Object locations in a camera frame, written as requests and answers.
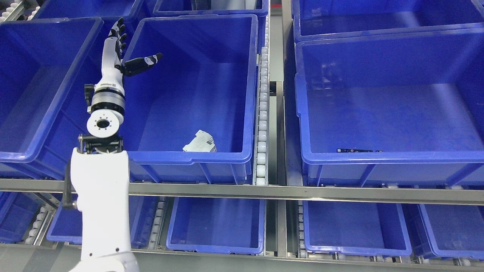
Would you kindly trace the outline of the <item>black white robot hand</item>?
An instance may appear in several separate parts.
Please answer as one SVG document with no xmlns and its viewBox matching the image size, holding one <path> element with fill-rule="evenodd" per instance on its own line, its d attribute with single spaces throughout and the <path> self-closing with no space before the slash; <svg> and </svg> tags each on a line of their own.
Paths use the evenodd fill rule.
<svg viewBox="0 0 484 272">
<path fill-rule="evenodd" d="M 95 91 L 109 89 L 124 92 L 123 78 L 125 76 L 135 76 L 151 69 L 164 56 L 162 53 L 157 53 L 147 57 L 137 57 L 122 64 L 123 48 L 126 46 L 123 41 L 127 37 L 124 32 L 125 28 L 123 17 L 121 17 L 114 23 L 104 40 L 101 63 L 102 78 L 95 85 Z"/>
</svg>

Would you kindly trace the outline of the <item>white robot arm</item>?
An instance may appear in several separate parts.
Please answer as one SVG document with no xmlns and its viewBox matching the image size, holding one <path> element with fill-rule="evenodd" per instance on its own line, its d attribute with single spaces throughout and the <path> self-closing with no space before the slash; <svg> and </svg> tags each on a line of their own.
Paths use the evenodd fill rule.
<svg viewBox="0 0 484 272">
<path fill-rule="evenodd" d="M 84 86 L 88 135 L 66 166 L 62 205 L 82 213 L 81 256 L 73 272 L 138 272 L 129 229 L 129 159 L 119 127 L 124 94 Z"/>
</svg>

